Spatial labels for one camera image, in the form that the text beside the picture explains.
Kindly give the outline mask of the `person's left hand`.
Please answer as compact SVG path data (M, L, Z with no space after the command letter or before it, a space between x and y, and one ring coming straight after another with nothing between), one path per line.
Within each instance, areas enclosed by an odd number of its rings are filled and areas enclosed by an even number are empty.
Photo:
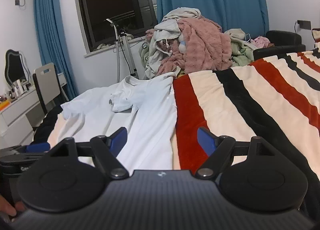
M13 206L0 195L0 209L1 212L7 214L8 216L15 217L17 212L24 212L25 206L21 201L16 202Z

